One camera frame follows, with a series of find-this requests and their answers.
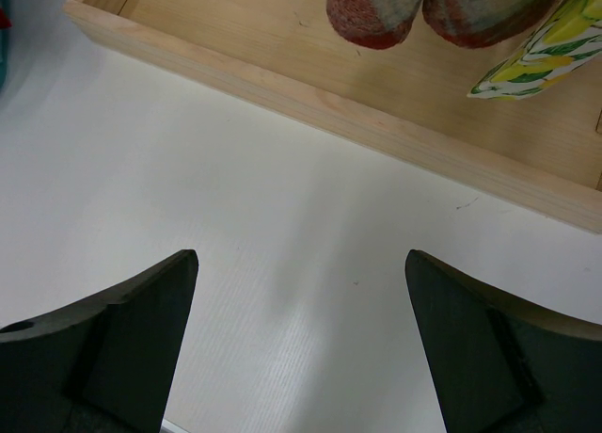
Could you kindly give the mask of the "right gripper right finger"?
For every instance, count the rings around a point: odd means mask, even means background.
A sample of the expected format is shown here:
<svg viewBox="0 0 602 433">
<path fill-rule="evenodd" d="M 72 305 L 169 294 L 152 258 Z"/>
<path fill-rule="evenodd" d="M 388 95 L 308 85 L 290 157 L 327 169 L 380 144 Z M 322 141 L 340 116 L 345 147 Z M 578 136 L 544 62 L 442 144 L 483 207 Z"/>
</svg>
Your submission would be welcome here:
<svg viewBox="0 0 602 433">
<path fill-rule="evenodd" d="M 421 250 L 405 278 L 449 432 L 598 432 L 601 327 Z"/>
</svg>

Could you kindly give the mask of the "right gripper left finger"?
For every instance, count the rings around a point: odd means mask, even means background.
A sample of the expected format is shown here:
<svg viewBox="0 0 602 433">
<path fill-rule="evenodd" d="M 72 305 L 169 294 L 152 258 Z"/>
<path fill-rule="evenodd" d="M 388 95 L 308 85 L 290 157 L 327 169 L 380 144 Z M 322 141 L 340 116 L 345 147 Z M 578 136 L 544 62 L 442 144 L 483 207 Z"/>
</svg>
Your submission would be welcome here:
<svg viewBox="0 0 602 433">
<path fill-rule="evenodd" d="M 183 249 L 1 329 L 4 432 L 158 432 L 198 276 Z"/>
</svg>

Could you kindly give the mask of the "lemon print skirt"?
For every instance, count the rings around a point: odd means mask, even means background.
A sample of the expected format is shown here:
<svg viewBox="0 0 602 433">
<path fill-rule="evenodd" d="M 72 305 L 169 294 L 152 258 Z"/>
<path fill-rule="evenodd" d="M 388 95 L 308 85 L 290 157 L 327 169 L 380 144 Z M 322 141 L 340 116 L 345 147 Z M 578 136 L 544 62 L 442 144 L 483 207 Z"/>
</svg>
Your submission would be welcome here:
<svg viewBox="0 0 602 433">
<path fill-rule="evenodd" d="M 601 54 L 601 0 L 562 0 L 530 37 L 490 70 L 470 98 L 522 100 Z"/>
</svg>

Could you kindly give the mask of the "red plaid skirt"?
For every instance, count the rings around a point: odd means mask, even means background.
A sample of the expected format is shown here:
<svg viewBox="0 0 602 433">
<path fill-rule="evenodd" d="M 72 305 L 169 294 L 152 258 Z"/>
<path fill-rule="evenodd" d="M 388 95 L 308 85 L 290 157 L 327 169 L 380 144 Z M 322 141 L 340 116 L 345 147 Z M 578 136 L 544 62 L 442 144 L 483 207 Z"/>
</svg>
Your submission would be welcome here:
<svg viewBox="0 0 602 433">
<path fill-rule="evenodd" d="M 479 49 L 523 33 L 557 0 L 326 0 L 325 12 L 343 39 L 373 50 L 402 43 L 419 14 L 443 40 Z"/>
</svg>

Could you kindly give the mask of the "red pleated skirt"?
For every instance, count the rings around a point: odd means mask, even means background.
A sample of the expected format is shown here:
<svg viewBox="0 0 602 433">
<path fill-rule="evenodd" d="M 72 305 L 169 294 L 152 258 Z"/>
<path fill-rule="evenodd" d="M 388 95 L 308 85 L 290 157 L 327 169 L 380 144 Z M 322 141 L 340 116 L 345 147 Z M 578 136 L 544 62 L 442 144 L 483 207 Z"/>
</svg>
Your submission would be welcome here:
<svg viewBox="0 0 602 433">
<path fill-rule="evenodd" d="M 11 21 L 3 8 L 0 8 L 0 29 L 9 29 L 12 27 Z"/>
</svg>

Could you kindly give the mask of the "wooden clothes rack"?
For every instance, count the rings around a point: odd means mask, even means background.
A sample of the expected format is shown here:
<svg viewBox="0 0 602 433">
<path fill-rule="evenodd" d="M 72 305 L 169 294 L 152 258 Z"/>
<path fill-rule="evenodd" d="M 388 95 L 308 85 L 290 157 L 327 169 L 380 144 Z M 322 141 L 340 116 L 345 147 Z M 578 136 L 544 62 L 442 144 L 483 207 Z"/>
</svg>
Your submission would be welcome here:
<svg viewBox="0 0 602 433">
<path fill-rule="evenodd" d="M 601 62 L 521 100 L 476 96 L 508 41 L 457 48 L 416 21 L 385 51 L 338 37 L 325 0 L 67 0 L 93 41 L 581 229 L 601 230 Z"/>
</svg>

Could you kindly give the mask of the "teal plastic basin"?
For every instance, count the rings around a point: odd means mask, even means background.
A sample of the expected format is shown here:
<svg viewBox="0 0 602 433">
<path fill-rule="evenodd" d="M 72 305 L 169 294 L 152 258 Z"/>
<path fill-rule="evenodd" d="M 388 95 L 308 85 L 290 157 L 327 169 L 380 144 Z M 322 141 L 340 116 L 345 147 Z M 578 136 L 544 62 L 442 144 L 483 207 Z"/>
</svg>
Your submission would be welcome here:
<svg viewBox="0 0 602 433">
<path fill-rule="evenodd" d="M 10 0 L 0 0 L 1 7 L 7 13 L 10 19 Z M 1 57 L 0 57 L 0 88 L 2 88 L 5 84 L 7 74 L 8 74 L 8 43 L 9 43 L 9 29 L 0 29 L 0 47 L 1 47 Z"/>
</svg>

